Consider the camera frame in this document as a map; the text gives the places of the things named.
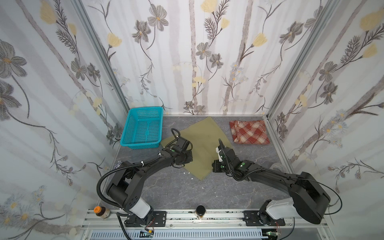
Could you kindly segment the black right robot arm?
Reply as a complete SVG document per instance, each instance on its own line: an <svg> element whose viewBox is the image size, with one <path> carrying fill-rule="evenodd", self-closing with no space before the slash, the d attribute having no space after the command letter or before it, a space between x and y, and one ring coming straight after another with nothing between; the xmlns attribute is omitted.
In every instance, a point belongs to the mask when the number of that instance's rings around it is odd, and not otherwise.
<svg viewBox="0 0 384 240"><path fill-rule="evenodd" d="M326 185L316 181L311 174L282 173L252 161L241 161L222 141L219 141L216 152L218 159L212 164L214 173L225 173L237 182L261 183L289 195L283 200L266 200L257 213L260 224L271 225L284 218L302 218L314 225L322 222L331 198L324 190Z"/></svg>

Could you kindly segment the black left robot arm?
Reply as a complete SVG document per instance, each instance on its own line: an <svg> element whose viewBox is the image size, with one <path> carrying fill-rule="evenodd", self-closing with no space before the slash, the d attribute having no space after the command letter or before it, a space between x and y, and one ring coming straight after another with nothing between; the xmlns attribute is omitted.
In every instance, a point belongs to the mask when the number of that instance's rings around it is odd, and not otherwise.
<svg viewBox="0 0 384 240"><path fill-rule="evenodd" d="M192 149L190 141L177 137L154 159L136 164L125 161L99 179L97 194L105 203L133 213L141 225L148 226L154 219L154 209L141 197L145 181L164 168L183 167L192 162Z"/></svg>

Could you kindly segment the olive green skirt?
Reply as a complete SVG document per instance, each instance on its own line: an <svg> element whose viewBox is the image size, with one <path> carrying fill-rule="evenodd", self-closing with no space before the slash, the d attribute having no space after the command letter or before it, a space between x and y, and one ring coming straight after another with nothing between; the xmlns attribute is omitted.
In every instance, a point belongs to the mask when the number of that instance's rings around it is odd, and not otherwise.
<svg viewBox="0 0 384 240"><path fill-rule="evenodd" d="M232 147L230 139L212 117L164 117L162 146L174 139L171 128L179 130L181 136L193 144L193 161L186 164L185 169L199 180L212 172L212 163L218 159L219 140L226 147Z"/></svg>

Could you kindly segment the red plaid wool skirt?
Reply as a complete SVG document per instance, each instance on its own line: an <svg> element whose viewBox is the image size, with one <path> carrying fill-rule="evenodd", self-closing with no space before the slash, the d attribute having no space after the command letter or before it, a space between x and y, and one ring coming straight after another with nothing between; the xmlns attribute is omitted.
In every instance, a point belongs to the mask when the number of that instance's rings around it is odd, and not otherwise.
<svg viewBox="0 0 384 240"><path fill-rule="evenodd" d="M264 121L230 121L234 143L246 145L268 145L267 127Z"/></svg>

